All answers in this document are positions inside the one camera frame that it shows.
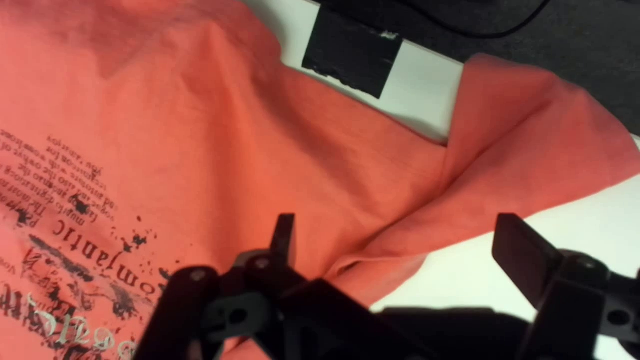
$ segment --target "white surface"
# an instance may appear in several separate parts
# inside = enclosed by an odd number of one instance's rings
[[[600,193],[549,209],[527,223],[559,249],[585,252],[612,271],[635,277],[640,267],[640,176]],[[494,262],[493,233],[430,254],[422,268],[395,292],[372,306],[490,307],[533,320],[536,312]],[[596,358],[631,360],[617,340],[598,337]]]
[[[380,99],[344,86],[340,81],[303,69],[320,6],[307,0],[243,0],[271,29],[282,46],[288,67],[328,83],[344,94],[379,109],[424,134],[445,142],[451,127],[462,64],[404,41]]]

